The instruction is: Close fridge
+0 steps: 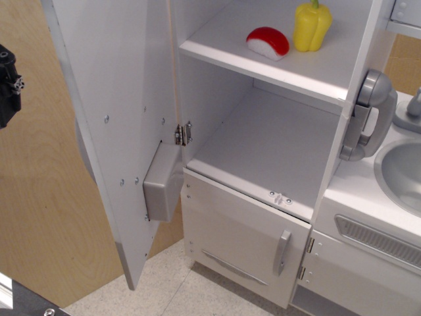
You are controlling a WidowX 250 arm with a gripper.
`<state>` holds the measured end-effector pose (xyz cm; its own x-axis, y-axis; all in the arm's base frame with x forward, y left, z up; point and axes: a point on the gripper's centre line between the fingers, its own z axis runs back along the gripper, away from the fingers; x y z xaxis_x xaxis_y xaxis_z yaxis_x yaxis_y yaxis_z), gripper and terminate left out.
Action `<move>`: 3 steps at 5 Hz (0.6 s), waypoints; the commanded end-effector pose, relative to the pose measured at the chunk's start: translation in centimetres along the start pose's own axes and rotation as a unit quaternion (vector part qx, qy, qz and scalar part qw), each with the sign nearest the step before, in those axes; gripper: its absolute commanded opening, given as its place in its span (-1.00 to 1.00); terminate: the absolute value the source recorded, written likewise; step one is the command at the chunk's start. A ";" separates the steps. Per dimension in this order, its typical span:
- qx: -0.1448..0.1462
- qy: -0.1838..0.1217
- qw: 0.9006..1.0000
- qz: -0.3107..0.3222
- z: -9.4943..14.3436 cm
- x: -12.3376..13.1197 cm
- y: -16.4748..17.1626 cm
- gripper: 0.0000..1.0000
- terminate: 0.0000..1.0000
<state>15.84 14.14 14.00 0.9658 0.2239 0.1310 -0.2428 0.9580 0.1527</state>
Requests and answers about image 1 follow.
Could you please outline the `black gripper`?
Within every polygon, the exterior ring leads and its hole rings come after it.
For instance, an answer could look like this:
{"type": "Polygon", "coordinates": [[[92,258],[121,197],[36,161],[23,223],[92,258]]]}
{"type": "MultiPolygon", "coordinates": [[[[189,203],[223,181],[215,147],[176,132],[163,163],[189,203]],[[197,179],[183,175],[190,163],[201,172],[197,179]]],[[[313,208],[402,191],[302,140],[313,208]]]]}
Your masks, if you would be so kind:
{"type": "Polygon", "coordinates": [[[1,129],[22,108],[20,94],[24,82],[16,70],[15,62],[14,53],[1,45],[1,129]]]}

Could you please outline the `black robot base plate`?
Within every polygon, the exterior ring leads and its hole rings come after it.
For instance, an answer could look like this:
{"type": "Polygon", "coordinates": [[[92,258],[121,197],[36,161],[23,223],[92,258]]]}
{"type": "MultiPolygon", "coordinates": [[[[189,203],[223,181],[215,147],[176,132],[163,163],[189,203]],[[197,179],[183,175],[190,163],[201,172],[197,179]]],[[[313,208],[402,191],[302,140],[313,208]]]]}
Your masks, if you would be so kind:
{"type": "Polygon", "coordinates": [[[4,315],[68,315],[21,283],[1,273],[1,316],[4,315]]]}

